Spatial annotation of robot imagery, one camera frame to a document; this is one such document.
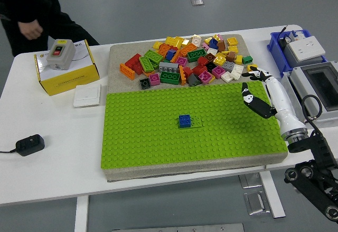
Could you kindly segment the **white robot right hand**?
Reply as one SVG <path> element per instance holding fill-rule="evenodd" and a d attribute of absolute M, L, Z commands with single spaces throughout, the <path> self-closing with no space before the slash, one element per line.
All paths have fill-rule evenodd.
<path fill-rule="evenodd" d="M 280 122 L 280 134 L 284 141 L 293 143 L 308 137 L 307 127 L 297 118 L 287 92 L 275 77 L 256 67 L 242 76 L 264 82 L 271 100 L 271 104 L 268 104 L 255 97 L 248 85 L 243 83 L 242 96 L 246 106 L 263 118 L 275 116 Z"/>

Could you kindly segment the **person's right hand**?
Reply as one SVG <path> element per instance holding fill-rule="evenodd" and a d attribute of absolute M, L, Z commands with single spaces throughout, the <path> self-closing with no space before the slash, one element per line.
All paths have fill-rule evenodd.
<path fill-rule="evenodd" d="M 24 23 L 18 22 L 20 32 L 28 39 L 35 40 L 39 38 L 43 33 L 43 27 L 39 24 L 38 20 Z"/>

